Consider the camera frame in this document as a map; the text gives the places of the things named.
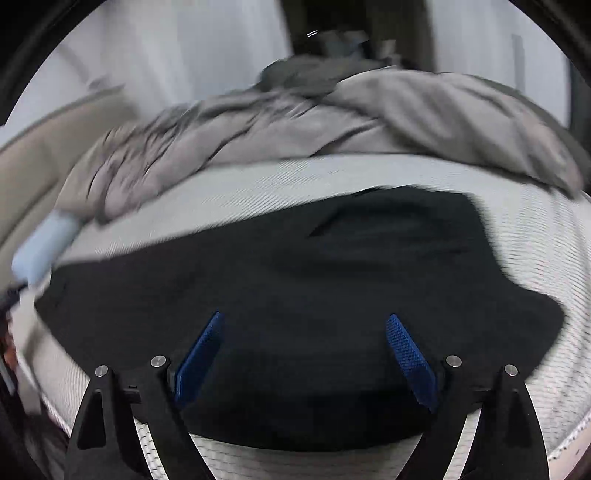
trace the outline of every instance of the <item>white textured surface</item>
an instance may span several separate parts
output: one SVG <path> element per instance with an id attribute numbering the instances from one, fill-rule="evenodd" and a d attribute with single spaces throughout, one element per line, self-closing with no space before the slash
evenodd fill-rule
<path id="1" fill-rule="evenodd" d="M 105 258 L 211 225 L 296 203 L 374 186 L 417 184 L 469 193 L 506 275 L 548 294 L 565 309 L 558 341 L 528 379 L 550 459 L 560 454 L 591 409 L 589 242 L 591 204 L 556 190 L 505 179 L 478 167 L 409 155 L 351 155 L 281 164 L 211 168 L 177 186 L 139 212 L 100 228 L 88 226 L 64 262 Z M 17 312 L 34 317 L 31 301 Z M 42 327 L 35 327 L 28 362 L 47 398 L 70 425 L 88 378 Z M 446 479 L 458 478 L 478 422 L 466 421 Z M 138 432 L 155 478 L 164 478 L 146 426 Z M 194 438 L 218 479 L 392 479 L 417 438 L 342 453 L 257 450 Z"/>

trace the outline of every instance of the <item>white wall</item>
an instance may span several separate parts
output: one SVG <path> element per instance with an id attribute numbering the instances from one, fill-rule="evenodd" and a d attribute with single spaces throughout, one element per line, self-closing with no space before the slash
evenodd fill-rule
<path id="1" fill-rule="evenodd" d="M 6 125 L 0 127 L 0 147 L 45 115 L 92 93 L 92 81 L 105 75 L 100 63 L 103 21 L 101 12 L 93 12 L 62 42 L 69 50 L 58 48 L 49 55 L 23 91 Z M 77 54 L 85 58 L 82 69 Z"/>
<path id="2" fill-rule="evenodd" d="M 278 0 L 108 0 L 39 68 L 0 146 L 43 116 L 124 85 L 145 116 L 252 86 L 291 54 Z"/>
<path id="3" fill-rule="evenodd" d="M 109 0 L 105 64 L 150 116 L 252 86 L 288 56 L 278 0 Z"/>
<path id="4" fill-rule="evenodd" d="M 558 46 L 508 0 L 428 0 L 438 72 L 479 75 L 519 88 L 565 126 L 570 76 Z M 522 46 L 523 65 L 515 68 Z"/>

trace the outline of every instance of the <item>crumpled gray cloth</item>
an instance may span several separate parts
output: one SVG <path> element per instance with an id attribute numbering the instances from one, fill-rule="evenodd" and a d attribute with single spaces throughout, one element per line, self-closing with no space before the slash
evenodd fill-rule
<path id="1" fill-rule="evenodd" d="M 583 186 L 567 148 L 516 99 L 469 76 L 381 69 L 317 101 L 248 90 L 123 125 L 74 166 L 56 208 L 109 222 L 209 165 L 333 153 L 429 154 L 571 195 Z"/>

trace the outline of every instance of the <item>blue gripper pad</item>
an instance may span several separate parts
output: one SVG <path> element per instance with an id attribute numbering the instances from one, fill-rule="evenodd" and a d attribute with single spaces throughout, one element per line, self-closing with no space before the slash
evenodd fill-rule
<path id="1" fill-rule="evenodd" d="M 386 321 L 386 340 L 419 404 L 432 413 L 437 410 L 437 379 L 423 354 L 400 320 L 392 315 Z"/>
<path id="2" fill-rule="evenodd" d="M 223 315 L 216 312 L 176 372 L 174 402 L 182 409 L 197 397 L 223 341 Z"/>

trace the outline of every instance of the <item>dark gray cloth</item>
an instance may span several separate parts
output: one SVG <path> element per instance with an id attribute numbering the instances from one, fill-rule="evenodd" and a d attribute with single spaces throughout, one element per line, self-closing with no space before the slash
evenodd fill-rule
<path id="1" fill-rule="evenodd" d="M 384 66 L 381 61 L 353 57 L 299 55 L 271 63 L 262 71 L 256 87 L 262 92 L 284 88 L 303 97 L 322 97 L 334 91 L 341 80 Z"/>

